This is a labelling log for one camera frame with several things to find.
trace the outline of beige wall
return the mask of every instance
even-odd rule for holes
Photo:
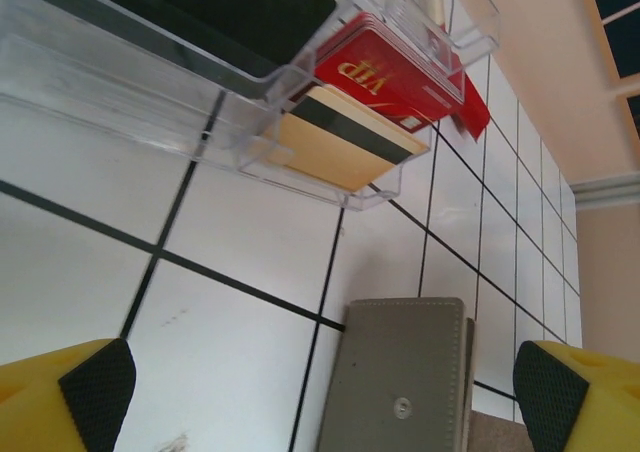
[[[640,362],[640,204],[578,212],[584,347]]]
[[[462,0],[472,17],[477,0]],[[498,65],[569,183],[640,168],[615,97],[617,87],[588,20],[584,0],[494,0],[501,13]]]

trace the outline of metal button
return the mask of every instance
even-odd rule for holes
[[[396,399],[393,404],[393,413],[398,419],[408,419],[411,417],[411,412],[413,412],[413,406],[409,399],[406,397]]]

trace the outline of black card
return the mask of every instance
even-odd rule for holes
[[[255,77],[293,60],[335,0],[109,0]]]
[[[249,98],[272,84],[246,79],[199,50],[265,77],[289,63],[336,8],[335,0],[44,1]]]

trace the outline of black grout line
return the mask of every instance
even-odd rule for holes
[[[527,166],[527,164],[524,163],[524,161],[520,158],[520,156],[518,155],[518,152],[516,152],[516,150],[513,148],[513,146],[511,145],[511,143],[509,142],[509,140],[507,139],[507,136],[504,134],[504,132],[502,131],[502,129],[500,128],[500,126],[498,125],[498,123],[495,121],[495,119],[493,117],[491,117],[491,122],[493,122],[493,125],[496,126],[496,128],[500,131],[500,133],[502,134],[502,136],[504,137],[504,139],[507,141],[507,143],[509,144],[509,146],[511,147],[511,150],[513,150],[513,152],[516,154],[516,156],[518,157],[518,162],[522,163],[522,166],[524,167],[524,169],[529,173],[529,175],[531,176],[531,178],[533,179],[533,182],[538,186],[538,188],[540,189],[540,191],[542,192],[542,195],[544,197],[546,197],[546,199],[549,201],[549,203],[551,204],[551,208],[555,211],[556,214],[558,214],[558,217],[560,217],[560,221],[566,225],[564,218],[562,217],[562,214],[560,212],[558,212],[558,209],[556,209],[555,205],[553,205],[553,202],[549,199],[549,197],[547,196],[547,193],[544,191],[544,189],[542,188],[542,185],[538,183],[538,181],[536,180],[536,178],[533,176],[533,174],[531,173],[531,171],[529,170],[529,167]],[[542,182],[542,165],[540,166],[540,182]],[[560,188],[560,203],[562,205],[562,186],[559,183],[558,184],[559,188]]]
[[[558,182],[560,182],[560,169],[558,169]],[[560,216],[562,217],[562,193],[560,194]],[[564,338],[569,340],[567,336],[567,279],[564,277],[564,225],[560,227],[560,244],[562,246],[562,293],[564,295]]]
[[[149,289],[149,284],[151,283],[151,278],[153,277],[153,273],[155,272],[156,266],[158,265],[158,260],[162,253],[162,249],[164,248],[167,239],[169,237],[169,233],[171,232],[171,228],[178,216],[178,211],[180,210],[180,206],[184,201],[184,198],[187,193],[187,189],[191,184],[191,179],[193,178],[193,174],[198,165],[197,159],[202,155],[203,149],[206,145],[206,142],[210,136],[210,132],[213,129],[213,125],[222,109],[222,104],[226,97],[226,92],[221,91],[218,93],[218,97],[213,105],[213,109],[211,110],[211,114],[209,114],[209,118],[207,119],[207,123],[203,129],[203,133],[201,136],[200,143],[196,150],[194,151],[194,158],[189,162],[189,166],[184,173],[182,181],[180,182],[180,187],[178,188],[178,192],[171,204],[171,208],[169,209],[169,214],[164,222],[164,226],[162,227],[162,231],[160,232],[160,237],[158,238],[158,243],[155,246],[155,250],[149,259],[147,264],[147,268],[145,269],[144,275],[142,276],[142,280],[140,281],[140,285],[138,286],[138,290],[136,291],[133,301],[129,307],[129,312],[125,317],[124,323],[122,324],[122,329],[120,330],[120,338],[128,339],[131,334],[131,329],[133,327],[133,323],[140,312],[140,306],[144,300],[144,297]]]
[[[463,164],[465,165],[465,167],[466,167],[466,168],[467,168],[467,169],[468,169],[468,170],[473,174],[473,176],[474,176],[474,177],[475,177],[475,178],[476,178],[480,183],[482,183],[483,188],[484,188],[484,189],[486,189],[486,191],[489,193],[489,195],[491,195],[491,197],[493,197],[493,198],[495,199],[495,201],[496,201],[496,202],[498,203],[498,205],[502,208],[502,210],[504,210],[504,211],[507,213],[507,215],[511,218],[511,220],[513,220],[513,221],[516,223],[517,228],[518,228],[518,229],[520,229],[520,230],[521,230],[521,231],[522,231],[522,232],[523,232],[523,233],[524,233],[524,234],[525,234],[525,235],[526,235],[526,236],[531,240],[531,242],[533,243],[533,245],[534,245],[534,246],[535,246],[535,247],[540,251],[540,253],[541,253],[541,254],[543,254],[543,255],[544,255],[544,257],[545,257],[547,260],[549,260],[549,262],[551,262],[551,266],[552,266],[554,269],[556,269],[556,271],[557,271],[560,275],[562,275],[562,272],[560,272],[560,269],[559,269],[559,268],[558,268],[558,267],[557,267],[557,266],[556,266],[556,265],[551,261],[551,259],[549,259],[549,257],[547,257],[547,256],[545,255],[545,253],[544,253],[544,251],[542,250],[542,248],[538,245],[538,243],[537,243],[535,240],[533,240],[533,238],[531,237],[531,235],[529,235],[529,232],[527,232],[527,231],[522,227],[522,225],[521,225],[520,223],[518,223],[518,221],[515,219],[515,217],[513,217],[513,215],[511,214],[511,211],[509,211],[509,210],[505,207],[505,205],[500,201],[500,199],[498,199],[498,197],[493,193],[493,191],[492,191],[489,187],[487,187],[487,185],[486,185],[486,184],[484,184],[484,183],[482,182],[482,179],[478,176],[478,174],[476,174],[476,172],[471,168],[471,166],[470,166],[469,164],[467,164],[467,162],[464,160],[464,158],[463,158],[463,157],[460,155],[460,153],[459,153],[459,152],[458,152],[458,151],[457,151],[457,150],[456,150],[456,149],[451,145],[451,143],[447,140],[447,138],[446,138],[444,135],[440,134],[440,132],[439,132],[439,131],[437,131],[437,132],[438,132],[438,134],[439,134],[439,138],[441,138],[441,139],[442,139],[442,140],[443,140],[443,141],[444,141],[444,142],[449,146],[449,148],[450,148],[450,149],[453,151],[453,153],[454,153],[454,154],[455,154],[455,155],[456,155],[456,156],[457,156],[457,157],[462,161],[462,163],[463,163]],[[524,166],[524,162],[522,162],[522,161],[520,160],[520,158],[518,158],[518,161],[517,161],[516,163],[518,163],[518,162],[520,162],[520,163]]]
[[[24,191],[23,189],[20,189],[18,187],[15,187],[11,184],[8,184],[6,182],[0,181],[0,192],[1,193],[6,193],[9,196],[12,196],[18,200],[21,200],[23,202],[29,203],[31,205],[34,205],[35,207],[41,208],[43,210],[46,210],[48,212],[53,213],[54,215],[67,219],[69,221],[72,221],[74,223],[77,223],[78,225],[84,226],[89,228],[90,230],[94,230],[96,232],[102,233],[104,235],[107,235],[108,237],[114,238],[116,240],[122,241],[123,243],[126,243],[128,245],[131,245],[132,247],[138,248],[139,250],[145,251],[145,252],[153,252],[154,250],[156,250],[156,246],[147,243],[141,239],[137,239],[133,236],[130,236],[129,234],[126,234],[125,232],[119,231],[117,229],[114,229],[113,227],[110,227],[106,224],[103,224],[101,222],[98,222],[94,219],[90,219],[86,216],[84,216],[83,214],[79,214],[78,212],[75,212],[71,209],[68,209],[66,207],[60,206],[54,202],[51,202],[47,199],[43,199],[39,196],[36,196],[30,192]],[[480,276],[485,279],[488,283],[490,283],[493,287],[496,288],[496,290],[498,290],[500,293],[502,293],[505,297],[507,297],[509,300],[511,300],[512,302],[514,302],[514,299],[511,298],[506,292],[504,292],[500,287],[498,287],[491,279],[489,279],[488,277],[486,277],[484,274],[482,274],[477,267],[473,266],[469,261],[467,261],[464,257],[462,257],[458,252],[456,252],[451,246],[449,246],[449,244],[447,244],[445,241],[443,241],[440,237],[438,237],[436,234],[434,234],[432,231],[428,230],[427,227],[424,224],[421,224],[420,221],[418,221],[417,219],[415,219],[409,212],[407,212],[406,210],[404,210],[402,207],[400,207],[397,203],[395,203],[394,201],[390,201],[390,204],[395,207],[396,209],[398,209],[401,213],[403,213],[407,218],[409,218],[410,220],[412,220],[418,227],[422,228],[423,230],[425,230],[427,232],[428,235],[430,235],[432,238],[434,238],[438,243],[440,243],[443,247],[445,247],[449,252],[451,252],[454,256],[456,256],[460,261],[462,261],[465,265],[467,265],[467,267],[469,267],[470,269],[472,269],[474,272],[479,273]],[[335,330],[338,331],[344,331],[344,325],[334,322],[330,319],[326,319],[325,317],[318,317],[316,314],[313,314],[312,312],[307,311],[306,309],[302,309],[298,306],[295,306],[293,304],[289,304],[288,302],[278,299],[277,297],[273,297],[270,294],[267,294],[266,292],[260,291],[258,289],[255,289],[254,287],[248,286],[246,284],[243,284],[242,282],[236,281],[234,279],[231,279],[223,274],[220,274],[218,272],[213,271],[212,269],[209,269],[207,267],[204,267],[200,264],[197,264],[193,261],[190,261],[189,259],[180,257],[176,254],[172,254],[170,252],[166,252],[166,251],[162,251],[160,254],[160,257],[162,259],[165,259],[169,262],[174,263],[175,265],[181,266],[183,268],[189,269],[192,272],[196,272],[199,273],[200,275],[204,275],[206,277],[212,278],[214,280],[220,281],[222,283],[224,283],[225,285],[228,285],[230,287],[236,288],[240,291],[243,292],[247,292],[249,293],[249,295],[253,295],[257,298],[260,298],[262,300],[265,300],[267,302],[270,302],[274,305],[280,306],[284,309],[290,310],[294,313],[297,313],[299,315],[302,315],[304,317],[310,318],[312,320],[317,320],[320,321],[323,325],[327,325],[328,327],[331,327]],[[145,274],[148,275],[148,278],[146,279],[146,281],[150,280],[151,278],[151,274]],[[524,307],[522,307],[522,305],[517,304],[518,308],[520,308],[523,312],[525,312],[529,317],[531,317],[535,322],[539,323],[540,325],[542,325],[544,327],[544,324],[542,322],[540,322],[540,320],[535,317],[531,312],[529,312],[527,309],[525,309]],[[554,334],[553,331],[547,329],[548,332],[550,332],[552,335],[556,336]]]
[[[484,273],[480,272],[480,270],[478,270],[473,264],[471,264],[471,262],[469,262],[467,259],[465,259],[464,257],[462,257],[458,252],[456,252],[449,244],[447,244],[444,240],[442,240],[440,237],[438,237],[436,234],[434,234],[431,230],[427,231],[427,233],[434,238],[440,245],[442,245],[445,249],[447,249],[449,252],[451,252],[453,255],[455,255],[458,260],[460,260],[461,262],[463,262],[467,267],[469,267],[471,270],[473,270],[474,272],[476,272],[482,279],[484,279],[487,283],[489,283],[492,287],[494,287],[498,292],[500,292],[503,296],[505,296],[510,302],[514,303],[516,305],[516,307],[518,307],[520,310],[522,310],[525,314],[527,314],[529,317],[531,317],[535,322],[537,322],[539,325],[541,325],[544,329],[546,329],[550,334],[552,334],[554,337],[556,337],[558,340],[563,341],[558,335],[555,334],[555,332],[553,332],[551,329],[549,329],[548,327],[545,327],[544,323],[538,319],[535,315],[533,315],[531,312],[529,312],[526,308],[524,308],[524,306],[518,302],[516,302],[516,300],[511,297],[509,294],[507,294],[504,290],[502,290],[501,287],[499,287],[493,280],[491,280],[489,277],[487,277]]]
[[[489,57],[489,60],[487,61],[487,104],[489,103],[489,82],[490,81],[491,81],[491,57]],[[480,230],[478,232],[478,273],[476,274],[476,302],[474,304],[475,309],[473,312],[473,318],[476,322],[478,321],[478,303],[480,302],[480,257],[482,255],[482,218],[483,218],[482,214],[484,212],[484,191],[486,189],[486,186],[484,184],[484,179],[485,179],[485,173],[487,170],[487,142],[488,142],[487,130],[485,129],[484,150],[482,151],[482,179],[480,180],[480,183],[482,184],[482,189],[480,190]],[[449,144],[448,142],[447,142],[447,145],[451,150],[454,150],[454,148],[451,147],[451,144]],[[467,164],[462,157],[460,157],[460,159],[462,160],[463,164]],[[475,174],[475,172],[473,172],[471,167],[469,167],[469,170],[473,173],[473,175],[476,178],[480,179]]]
[[[309,347],[309,357],[307,358],[307,366],[302,378],[300,387],[300,396],[298,398],[298,407],[296,408],[296,416],[293,419],[293,427],[291,429],[291,438],[289,439],[288,452],[293,452],[296,446],[296,438],[298,437],[298,429],[300,427],[300,419],[302,418],[302,410],[304,408],[304,398],[307,394],[307,386],[309,385],[309,377],[311,376],[311,367],[313,366],[313,355],[316,352],[316,344],[318,343],[318,335],[320,332],[320,322],[316,322],[311,336],[311,346]]]
[[[520,100],[517,100],[518,108],[516,109],[516,148],[520,150]],[[520,192],[518,187],[518,161],[516,160],[516,237],[515,237],[515,253],[514,253],[514,261],[516,263],[515,273],[514,273],[514,298],[516,300],[516,304],[518,303],[518,204],[520,200]],[[514,305],[513,309],[513,363],[515,366],[516,358],[518,357],[518,307]],[[513,410],[512,410],[512,418],[516,420],[516,402],[513,401]]]
[[[0,193],[37,207],[38,209],[50,212],[57,217],[82,225],[94,232],[106,235],[107,237],[111,237],[112,239],[135,247],[136,249],[143,250],[144,252],[151,253],[155,248],[154,244],[151,244],[146,240],[134,237],[127,232],[123,232],[115,227],[111,227],[103,222],[92,219],[87,215],[71,210],[68,207],[60,205],[49,199],[45,199],[44,197],[40,197],[39,195],[10,184],[9,182],[5,182],[4,180],[0,180]]]
[[[198,264],[197,262],[174,254],[173,252],[163,250],[160,252],[158,258],[166,260],[167,262],[170,262],[174,265],[178,265],[184,269],[190,270],[191,272],[194,272],[198,275],[202,275],[209,279],[215,280],[216,282],[220,282],[221,284],[236,289],[240,292],[244,292],[245,294],[255,297],[256,299],[263,300],[271,305],[275,305],[282,309],[288,310],[289,312],[293,312],[294,314],[300,315],[301,317],[317,321],[322,325],[331,327],[332,329],[339,332],[344,331],[344,325],[338,322],[327,319],[326,317],[319,316],[315,312],[311,312],[310,310],[300,307],[299,305],[292,304],[284,299],[268,294],[267,292],[257,289],[256,287],[245,284],[244,282],[240,282],[239,280],[229,277],[228,275],[217,272],[202,264]]]
[[[478,387],[480,387],[482,389],[488,390],[489,392],[493,392],[494,394],[501,395],[502,397],[506,397],[507,399],[516,400],[516,398],[513,395],[511,395],[511,394],[509,394],[507,392],[503,392],[500,389],[496,389],[495,387],[491,387],[490,385],[487,385],[485,383],[479,382],[477,380],[473,381],[473,385],[477,385]]]
[[[431,183],[429,184],[429,201],[427,203],[427,218],[425,223],[425,234],[424,234],[424,243],[422,244],[422,263],[420,264],[420,283],[418,284],[418,297],[422,297],[422,282],[424,280],[424,266],[425,261],[427,260],[427,240],[429,239],[429,234],[427,234],[427,229],[429,228],[429,220],[431,219],[431,203],[433,201],[433,183],[435,182],[436,177],[436,160],[438,160],[438,142],[439,142],[439,134],[436,134],[436,143],[433,146],[433,163],[431,164]]]
[[[333,244],[331,245],[331,253],[329,254],[329,264],[327,265],[327,273],[324,278],[324,285],[322,286],[322,296],[320,298],[320,305],[318,307],[318,316],[322,316],[324,310],[324,303],[327,298],[327,292],[329,291],[329,283],[331,281],[331,273],[333,272],[333,264],[336,258],[336,252],[338,250],[338,242],[340,241],[340,232],[342,230],[342,222],[344,220],[344,209],[340,209],[340,215],[336,223],[336,231],[333,236]],[[309,358],[307,359],[307,365],[304,371],[304,377],[302,378],[302,385],[300,387],[300,396],[298,398],[298,407],[296,409],[296,416],[293,421],[293,428],[291,429],[291,438],[289,440],[289,452],[293,452],[296,445],[296,438],[298,436],[298,428],[300,427],[300,418],[302,417],[302,410],[304,408],[304,399],[307,394],[307,387],[309,385],[309,377],[311,376],[311,368],[313,366],[313,356],[316,351],[316,345],[318,342],[318,334],[320,333],[320,322],[316,321],[313,328],[313,335],[311,337],[311,345],[309,347]]]

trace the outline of red card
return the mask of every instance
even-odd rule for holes
[[[450,115],[458,99],[428,73],[433,64],[373,15],[361,13],[318,50],[316,77],[409,132]]]

